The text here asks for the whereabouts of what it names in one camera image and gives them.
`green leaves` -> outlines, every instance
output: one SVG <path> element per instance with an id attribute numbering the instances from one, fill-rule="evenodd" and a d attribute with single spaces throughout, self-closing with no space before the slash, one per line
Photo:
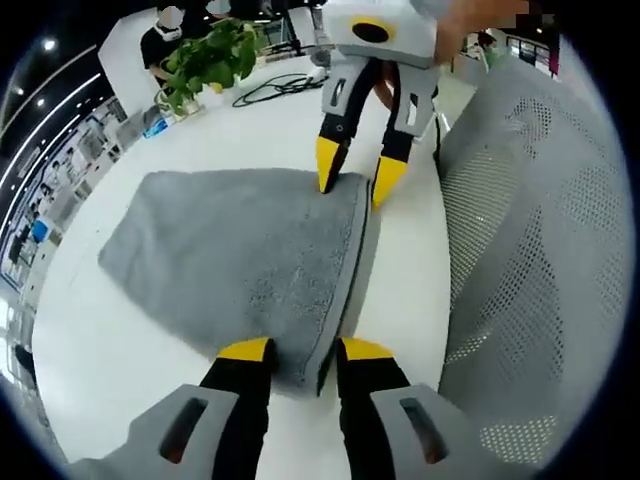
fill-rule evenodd
<path id="1" fill-rule="evenodd" d="M 202 80 L 200 80 L 200 77 L 190 78 L 187 82 L 187 88 L 193 93 L 200 93 L 202 91 Z"/>
<path id="2" fill-rule="evenodd" d="M 244 79 L 249 76 L 256 64 L 255 37 L 250 36 L 243 40 L 238 50 L 238 74 Z"/>
<path id="3" fill-rule="evenodd" d="M 236 75 L 244 79 L 256 63 L 259 33 L 241 20 L 226 18 L 215 23 L 201 39 L 187 39 L 161 63 L 171 73 L 164 88 L 164 106 L 184 115 L 184 103 L 202 92 L 204 85 L 231 88 Z"/>

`white wall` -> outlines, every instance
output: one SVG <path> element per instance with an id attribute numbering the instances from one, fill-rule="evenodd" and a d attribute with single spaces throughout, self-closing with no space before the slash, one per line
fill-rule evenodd
<path id="1" fill-rule="evenodd" d="M 152 107 L 159 90 L 140 53 L 140 40 L 156 16 L 155 9 L 149 9 L 121 18 L 98 52 L 111 88 L 128 116 Z"/>

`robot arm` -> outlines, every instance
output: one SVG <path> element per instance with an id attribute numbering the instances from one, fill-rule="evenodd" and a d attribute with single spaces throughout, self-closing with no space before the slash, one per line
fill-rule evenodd
<path id="1" fill-rule="evenodd" d="M 407 168 L 412 140 L 433 115 L 432 95 L 439 79 L 434 67 L 437 19 L 448 0 L 329 0 L 324 23 L 336 44 L 325 83 L 326 117 L 316 144 L 322 193 L 335 184 L 355 136 L 360 113 L 382 79 L 382 62 L 394 77 L 394 99 L 373 186 L 379 207 Z"/>

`white table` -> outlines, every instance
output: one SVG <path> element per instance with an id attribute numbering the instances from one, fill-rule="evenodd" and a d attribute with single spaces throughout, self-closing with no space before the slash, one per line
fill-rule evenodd
<path id="1" fill-rule="evenodd" d="M 270 64 L 241 88 L 309 66 L 306 58 Z M 387 118 L 371 96 L 344 171 L 373 175 Z M 134 144 L 82 206 L 49 267 L 33 335 L 42 399 L 69 461 L 118 447 L 131 420 L 179 385 L 198 384 L 210 366 L 210 359 L 128 301 L 98 267 L 98 252 L 143 177 L 158 170 L 315 170 L 321 122 L 320 90 L 242 109 L 230 102 L 208 108 Z M 432 144 L 414 147 L 407 175 L 379 212 L 381 232 L 356 336 L 392 349 L 412 382 L 437 388 L 448 328 L 449 252 Z M 338 406 L 331 381 L 315 400 L 272 395 L 258 478 L 349 478 Z"/>

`black cable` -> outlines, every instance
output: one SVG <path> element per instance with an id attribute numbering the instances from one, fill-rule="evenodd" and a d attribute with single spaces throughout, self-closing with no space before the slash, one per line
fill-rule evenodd
<path id="1" fill-rule="evenodd" d="M 285 83 L 274 83 L 275 80 L 280 78 L 287 77 L 296 77 L 292 80 L 289 80 Z M 304 73 L 287 73 L 285 75 L 279 75 L 277 77 L 273 77 L 272 79 L 266 81 L 262 85 L 257 88 L 254 88 L 248 93 L 245 93 L 241 97 L 238 97 L 232 104 L 234 108 L 242 108 L 247 107 L 249 105 L 253 105 L 255 103 L 266 102 L 267 100 L 273 100 L 274 98 L 282 97 L 284 95 L 290 95 L 293 93 L 300 93 L 307 90 L 314 90 L 316 88 L 320 88 L 324 85 L 324 80 L 314 81 L 313 79 L 307 77 Z M 267 95 L 265 97 L 259 97 L 256 99 L 251 99 L 249 97 L 255 95 L 260 92 L 262 89 L 272 88 L 276 93 Z"/>

